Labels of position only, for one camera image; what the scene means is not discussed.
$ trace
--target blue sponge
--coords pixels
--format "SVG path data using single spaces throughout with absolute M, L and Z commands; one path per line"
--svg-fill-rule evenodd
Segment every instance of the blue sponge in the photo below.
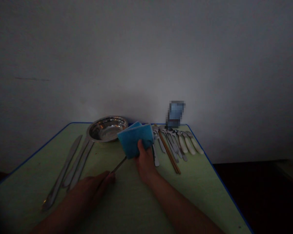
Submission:
M 117 134 L 127 159 L 139 156 L 138 141 L 142 139 L 144 149 L 154 144 L 153 130 L 150 124 L 126 128 Z

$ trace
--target table edge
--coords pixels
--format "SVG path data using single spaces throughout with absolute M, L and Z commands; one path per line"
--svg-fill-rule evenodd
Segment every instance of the table edge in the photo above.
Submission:
M 43 146 L 41 146 L 38 150 L 36 150 L 31 156 L 29 156 L 24 162 L 22 162 L 20 165 L 18 165 L 12 172 L 10 172 L 3 180 L 0 181 L 0 184 L 2 184 L 6 179 L 8 179 L 14 172 L 16 172 L 21 166 L 23 166 L 28 160 L 30 160 L 33 156 L 35 156 L 42 148 L 44 148 L 50 141 L 52 141 L 58 134 L 60 134 L 65 128 L 67 128 L 69 125 L 71 124 L 91 124 L 92 122 L 70 122 L 69 124 L 67 124 L 65 127 L 63 127 L 57 134 L 55 134 L 50 140 L 48 140 Z M 192 132 L 193 136 L 195 137 L 196 141 L 198 142 L 198 144 L 200 145 L 200 147 L 202 148 L 202 150 L 204 151 L 204 155 L 207 158 L 207 160 L 209 161 L 210 165 L 212 166 L 213 170 L 215 171 L 218 179 L 221 181 L 222 185 L 224 186 L 226 192 L 229 194 L 229 197 L 231 198 L 233 204 L 235 205 L 235 207 L 237 208 L 238 212 L 240 213 L 242 219 L 244 220 L 244 222 L 246 223 L 248 229 L 250 230 L 250 232 L 252 234 L 254 234 L 254 231 L 252 230 L 251 226 L 249 225 L 249 223 L 247 222 L 247 220 L 245 219 L 244 215 L 242 214 L 241 210 L 239 209 L 238 205 L 236 204 L 236 202 L 234 201 L 233 197 L 231 196 L 230 192 L 228 191 L 227 187 L 225 186 L 224 182 L 222 181 L 222 179 L 220 178 L 219 174 L 217 173 L 216 169 L 214 168 L 213 164 L 211 163 L 210 159 L 208 158 L 207 154 L 205 153 L 205 150 L 203 149 L 203 147 L 201 146 L 201 144 L 199 143 L 198 139 L 196 138 L 195 134 L 193 133 L 192 129 L 190 128 L 190 126 L 188 124 L 183 124 L 183 125 L 187 125 L 188 128 L 190 129 L 190 131 Z

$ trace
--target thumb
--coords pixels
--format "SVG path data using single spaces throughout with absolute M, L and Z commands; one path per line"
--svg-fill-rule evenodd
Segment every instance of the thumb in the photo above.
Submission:
M 146 150 L 144 149 L 143 144 L 142 144 L 142 139 L 140 139 L 138 141 L 138 149 L 139 149 L 140 155 L 143 155 L 146 153 Z

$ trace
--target wooden chopstick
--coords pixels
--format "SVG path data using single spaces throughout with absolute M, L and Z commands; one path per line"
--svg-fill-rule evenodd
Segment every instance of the wooden chopstick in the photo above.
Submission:
M 175 159 L 173 158 L 172 153 L 170 152 L 170 150 L 169 150 L 169 148 L 168 148 L 168 146 L 167 146 L 167 144 L 166 144 L 166 141 L 164 140 L 164 138 L 163 138 L 163 136 L 162 136 L 161 131 L 159 131 L 159 136 L 160 136 L 160 139 L 161 139 L 162 142 L 163 142 L 163 145 L 164 145 L 164 147 L 165 147 L 165 149 L 166 149 L 166 152 L 167 152 L 167 155 L 168 155 L 168 157 L 169 157 L 169 159 L 170 159 L 170 162 L 172 163 L 172 165 L 173 165 L 173 167 L 174 167 L 174 169 L 175 169 L 175 172 L 176 172 L 177 174 L 181 174 L 181 171 L 179 170 L 179 167 L 178 167 L 178 165 L 177 165 Z

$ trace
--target knife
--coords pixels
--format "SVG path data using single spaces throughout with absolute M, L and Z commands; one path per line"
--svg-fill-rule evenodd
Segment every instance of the knife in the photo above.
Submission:
M 67 173 L 67 175 L 66 175 L 66 177 L 65 177 L 65 179 L 64 179 L 64 181 L 63 181 L 62 186 L 63 186 L 64 188 L 67 187 L 67 186 L 69 186 L 69 185 L 71 184 L 72 179 L 73 179 L 74 174 L 75 174 L 75 171 L 77 170 L 77 167 L 78 167 L 79 161 L 80 161 L 80 159 L 81 159 L 81 157 L 82 157 L 82 155 L 83 155 L 83 153 L 84 153 L 84 151 L 85 151 L 85 149 L 86 149 L 88 143 L 89 143 L 89 140 L 86 138 L 86 139 L 84 140 L 84 143 L 82 143 L 81 150 L 79 151 L 79 153 L 78 153 L 78 155 L 77 155 L 77 158 L 75 159 L 75 162 L 74 162 L 72 168 L 71 168 L 70 171 Z
M 72 144 L 71 149 L 69 150 L 68 156 L 66 158 L 66 161 L 64 163 L 64 166 L 59 174 L 59 177 L 57 178 L 57 180 L 56 180 L 54 186 L 52 187 L 50 193 L 48 194 L 46 200 L 43 202 L 42 211 L 48 210 L 53 205 L 55 198 L 58 194 L 58 191 L 60 189 L 61 183 L 63 181 L 64 175 L 65 175 L 67 168 L 69 166 L 69 163 L 71 162 L 71 160 L 72 160 L 72 158 L 78 148 L 78 145 L 80 143 L 81 138 L 82 138 L 82 135 L 77 137 L 76 140 L 74 141 L 74 143 Z
M 73 176 L 73 178 L 72 178 L 72 181 L 71 181 L 71 183 L 69 184 L 69 187 L 68 187 L 68 189 L 67 189 L 67 192 L 70 191 L 70 190 L 72 190 L 73 187 L 75 187 L 75 185 L 78 183 L 79 178 L 80 178 L 80 175 L 81 175 L 81 173 L 82 173 L 82 170 L 84 169 L 84 166 L 85 166 L 86 160 L 87 160 L 87 158 L 88 158 L 88 155 L 89 155 L 89 153 L 90 153 L 90 150 L 91 150 L 93 144 L 94 144 L 94 142 L 89 141 L 89 143 L 88 143 L 88 145 L 87 145 L 87 148 L 85 149 L 85 151 L 84 151 L 84 153 L 83 153 L 83 155 L 82 155 L 82 157 L 81 157 L 81 159 L 80 159 L 80 162 L 79 162 L 79 164 L 78 164 L 78 167 L 77 167 L 77 169 L 76 169 L 76 171 L 75 171 L 75 174 L 74 174 L 74 176 Z

